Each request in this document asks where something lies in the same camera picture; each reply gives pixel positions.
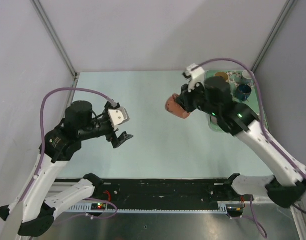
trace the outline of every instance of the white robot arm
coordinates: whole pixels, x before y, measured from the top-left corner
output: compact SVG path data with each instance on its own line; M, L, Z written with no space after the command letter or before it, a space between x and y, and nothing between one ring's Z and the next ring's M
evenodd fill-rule
M45 136L45 154L40 169L36 172L41 157L39 155L16 200L0 207L0 217L6 221L16 205L23 203L19 236L41 236L62 212L101 191L103 181L89 173L69 189L46 198L60 171L73 154L80 150L82 141L106 136L107 141L117 148L133 137L126 132L120 137L116 136L117 127L129 120L126 110L119 104L113 107L107 103L104 112L95 118L92 118L92 113L92 105L86 101L74 102L67 108L65 118Z
M218 60L237 63L228 58L205 63ZM189 82L181 87L175 108L180 107L187 113L198 109L215 116L224 132L246 144L273 173L266 177L235 176L232 181L235 192L269 197L283 208L298 201L306 190L306 166L293 158L266 130L263 132L258 116L247 105L233 101L229 83L221 77L205 79L205 71L196 64L187 67L183 76ZM178 116L173 110L168 111Z

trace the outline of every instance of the blue cup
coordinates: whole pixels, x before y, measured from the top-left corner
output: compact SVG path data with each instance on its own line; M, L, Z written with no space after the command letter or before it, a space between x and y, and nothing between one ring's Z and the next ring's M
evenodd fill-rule
M251 95L251 92L252 89L248 85L240 84L235 90L235 98L237 98L239 101L244 102Z

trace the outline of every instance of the tan object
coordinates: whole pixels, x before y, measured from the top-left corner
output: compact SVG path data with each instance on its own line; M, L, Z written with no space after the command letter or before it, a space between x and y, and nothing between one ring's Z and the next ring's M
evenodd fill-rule
M171 97L168 98L165 104L165 110L181 119L185 119L189 116L190 113L185 112L181 106L175 103L176 97L178 97L178 95L174 93Z
M228 82L229 76L227 75L227 73L223 72L223 71L219 71L217 73L214 74L215 77L222 77L225 82Z

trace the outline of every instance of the metal floor panel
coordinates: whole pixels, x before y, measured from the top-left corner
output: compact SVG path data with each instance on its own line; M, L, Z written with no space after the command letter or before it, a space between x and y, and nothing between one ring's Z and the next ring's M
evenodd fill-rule
M254 205L269 240L299 240L288 209L274 204ZM59 220L72 216L64 213ZM244 215L250 216L249 205ZM262 240L247 219L229 220L223 214L119 213L106 220L77 217L53 226L39 240Z

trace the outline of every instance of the white wall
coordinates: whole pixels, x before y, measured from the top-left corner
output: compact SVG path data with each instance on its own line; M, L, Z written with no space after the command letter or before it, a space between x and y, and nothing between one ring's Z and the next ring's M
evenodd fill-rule
M22 188L41 143L44 95L72 78L28 0L0 0L0 206ZM47 131L59 121L67 94L50 99ZM3 221L0 219L0 231Z
M217 57L251 67L285 2L41 0L79 72L182 70Z
M273 136L306 164L306 0L295 5L255 75ZM303 202L306 208L306 195Z

